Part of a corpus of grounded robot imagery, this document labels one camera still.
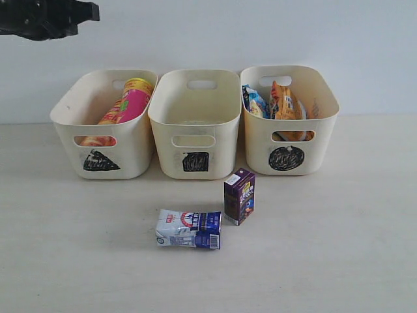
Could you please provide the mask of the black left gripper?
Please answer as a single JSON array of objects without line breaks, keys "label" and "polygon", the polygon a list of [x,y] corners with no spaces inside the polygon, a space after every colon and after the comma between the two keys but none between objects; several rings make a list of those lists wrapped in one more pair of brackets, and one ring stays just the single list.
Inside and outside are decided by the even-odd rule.
[{"label": "black left gripper", "polygon": [[61,39],[78,34],[78,25],[100,21],[93,2],[62,0],[1,0],[1,34],[33,41]]}]

